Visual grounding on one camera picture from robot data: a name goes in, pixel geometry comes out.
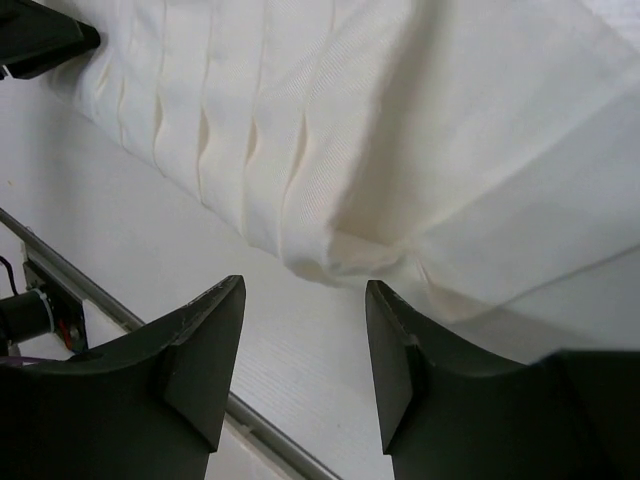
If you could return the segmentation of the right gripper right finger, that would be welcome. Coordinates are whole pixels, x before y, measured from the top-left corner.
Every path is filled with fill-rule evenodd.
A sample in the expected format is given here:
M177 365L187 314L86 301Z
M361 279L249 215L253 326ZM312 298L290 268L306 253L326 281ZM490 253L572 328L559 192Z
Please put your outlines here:
M365 293L382 448L398 479L635 479L639 356L562 350L521 364Z

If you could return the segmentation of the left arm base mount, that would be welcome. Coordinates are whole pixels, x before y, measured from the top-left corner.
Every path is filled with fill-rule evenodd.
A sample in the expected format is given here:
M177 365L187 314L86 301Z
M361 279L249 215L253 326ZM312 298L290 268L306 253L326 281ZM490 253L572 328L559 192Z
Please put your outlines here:
M1 300L1 365L23 367L40 363L25 357L19 345L43 335L56 336L71 354L89 350L82 301L32 260L23 262L26 287L16 288L13 267L1 260L12 294Z

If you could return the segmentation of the white pleated skirt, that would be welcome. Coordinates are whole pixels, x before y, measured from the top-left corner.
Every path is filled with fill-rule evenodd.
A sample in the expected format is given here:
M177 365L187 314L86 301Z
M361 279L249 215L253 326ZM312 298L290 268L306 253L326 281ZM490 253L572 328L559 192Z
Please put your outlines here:
M639 346L635 1L57 1L46 87L299 278Z

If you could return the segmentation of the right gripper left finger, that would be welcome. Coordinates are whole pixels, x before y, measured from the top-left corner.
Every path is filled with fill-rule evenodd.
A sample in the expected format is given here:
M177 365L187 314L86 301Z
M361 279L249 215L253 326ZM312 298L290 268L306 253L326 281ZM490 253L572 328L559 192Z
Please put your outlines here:
M5 479L201 479L218 449L246 289L189 304L65 361L1 361Z

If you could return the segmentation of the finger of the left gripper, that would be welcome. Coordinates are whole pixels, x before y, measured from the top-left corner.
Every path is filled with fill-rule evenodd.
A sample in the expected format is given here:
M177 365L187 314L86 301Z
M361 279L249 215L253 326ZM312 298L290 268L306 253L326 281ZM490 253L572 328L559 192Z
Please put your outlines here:
M1 77L32 79L97 49L98 31L35 1L1 3Z

